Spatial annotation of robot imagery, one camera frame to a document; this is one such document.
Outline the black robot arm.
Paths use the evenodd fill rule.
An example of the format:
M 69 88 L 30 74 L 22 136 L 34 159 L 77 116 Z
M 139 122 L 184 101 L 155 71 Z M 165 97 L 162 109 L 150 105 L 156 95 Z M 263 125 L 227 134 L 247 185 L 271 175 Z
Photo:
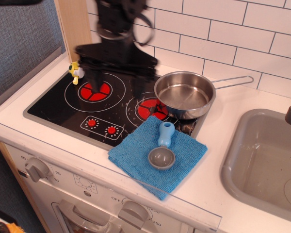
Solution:
M 98 0 L 97 32 L 101 43 L 76 47 L 80 67 L 90 79 L 93 92 L 102 86 L 104 71 L 123 71 L 132 76 L 131 87 L 140 98 L 145 84 L 154 80 L 158 60 L 136 46 L 133 23 L 136 18 L 149 27 L 151 22 L 142 14 L 145 0 Z

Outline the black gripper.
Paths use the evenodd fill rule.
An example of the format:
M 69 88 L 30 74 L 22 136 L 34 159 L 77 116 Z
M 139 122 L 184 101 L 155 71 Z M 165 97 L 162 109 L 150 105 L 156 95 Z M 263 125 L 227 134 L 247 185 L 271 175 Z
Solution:
M 75 48 L 79 64 L 92 87 L 98 93 L 103 85 L 103 70 L 119 70 L 132 74 L 132 91 L 139 99 L 147 83 L 154 81 L 158 60 L 137 48 L 133 41 L 111 41 L 102 39 L 95 44 L 79 45 Z

